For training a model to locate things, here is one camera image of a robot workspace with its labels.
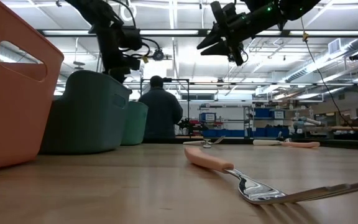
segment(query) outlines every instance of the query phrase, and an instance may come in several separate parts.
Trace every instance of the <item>orange plastic basket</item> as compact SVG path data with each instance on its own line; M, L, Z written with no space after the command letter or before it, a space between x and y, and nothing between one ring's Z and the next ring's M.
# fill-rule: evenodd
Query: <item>orange plastic basket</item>
M40 149L63 54L0 2L0 42L44 64L0 63L0 167L34 159Z

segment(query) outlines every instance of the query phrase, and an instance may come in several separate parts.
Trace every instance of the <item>orange handle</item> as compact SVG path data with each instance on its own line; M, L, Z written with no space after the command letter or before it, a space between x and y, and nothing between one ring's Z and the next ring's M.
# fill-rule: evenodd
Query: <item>orange handle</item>
M281 145L282 146L291 146L291 147L314 148L314 147L319 147L320 142L307 142L307 143L302 143L302 142L282 142Z
M201 167L209 168L222 173L226 173L225 169L234 169L234 164L225 161L224 159L205 154L197 147L185 148L185 155L190 162Z

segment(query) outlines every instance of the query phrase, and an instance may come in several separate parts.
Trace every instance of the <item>teal basket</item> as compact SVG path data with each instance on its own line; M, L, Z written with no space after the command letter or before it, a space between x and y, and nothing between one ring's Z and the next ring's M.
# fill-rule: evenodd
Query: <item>teal basket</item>
M144 103L135 101L128 103L122 146L135 146L142 143L148 110L149 107Z

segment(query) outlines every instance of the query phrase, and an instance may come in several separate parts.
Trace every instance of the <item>wooden table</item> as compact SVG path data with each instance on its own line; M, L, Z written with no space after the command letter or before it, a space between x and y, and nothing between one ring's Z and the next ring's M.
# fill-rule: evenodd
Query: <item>wooden table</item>
M204 149L286 193L358 182L358 151L244 145ZM238 181L189 164L182 145L121 147L88 156L39 156L0 170L3 224L357 223L358 193L254 206Z

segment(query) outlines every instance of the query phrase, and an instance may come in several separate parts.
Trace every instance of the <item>green plastic bin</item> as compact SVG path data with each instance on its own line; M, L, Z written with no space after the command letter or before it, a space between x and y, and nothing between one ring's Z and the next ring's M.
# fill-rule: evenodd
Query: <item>green plastic bin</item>
M148 110L149 107L144 103L135 101L128 103L122 146L134 146L142 143Z
M108 75L72 73L52 103L40 154L92 154L120 146L130 93Z

